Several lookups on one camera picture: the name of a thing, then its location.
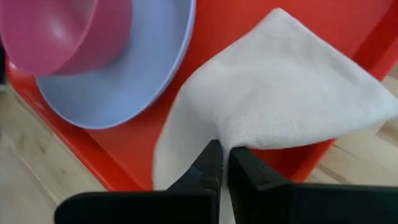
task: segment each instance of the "plate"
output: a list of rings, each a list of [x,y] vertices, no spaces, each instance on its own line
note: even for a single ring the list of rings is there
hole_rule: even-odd
[[[187,51],[195,0],[133,0],[131,39],[110,65],[73,76],[37,77],[50,107],[86,129],[117,126],[144,111],[173,79]]]

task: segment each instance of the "white cloth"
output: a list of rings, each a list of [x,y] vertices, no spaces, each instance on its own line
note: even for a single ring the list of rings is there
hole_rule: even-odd
[[[303,146],[397,114],[397,99],[370,74],[274,9],[180,89],[156,145],[154,188],[170,187],[211,139],[225,163],[235,146]],[[220,223],[234,223],[226,186]]]

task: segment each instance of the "bowl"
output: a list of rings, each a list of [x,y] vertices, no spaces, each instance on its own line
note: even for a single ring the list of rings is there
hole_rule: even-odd
[[[130,41],[116,60],[80,75],[35,77],[46,102],[69,123],[106,129],[134,118],[163,93],[180,67],[195,0],[132,2]]]
[[[131,0],[1,0],[1,37],[10,60],[31,75],[101,68],[130,37]]]

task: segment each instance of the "floor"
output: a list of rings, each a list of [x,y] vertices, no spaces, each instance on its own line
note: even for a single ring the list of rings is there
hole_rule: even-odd
[[[383,81],[398,97],[398,66]],[[307,182],[398,185],[398,119],[342,136]],[[52,223],[55,207],[104,190],[10,89],[0,95],[0,223]]]

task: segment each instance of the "red tray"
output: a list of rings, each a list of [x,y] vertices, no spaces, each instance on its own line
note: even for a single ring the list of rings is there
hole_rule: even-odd
[[[176,77],[149,109],[120,126],[93,131],[68,124],[49,108],[33,78],[11,63],[9,81],[107,189],[150,190],[153,148],[178,89],[201,64],[275,7],[285,9],[379,80],[398,59],[398,1],[199,0],[192,41]],[[288,178],[303,181],[332,142],[254,151]]]

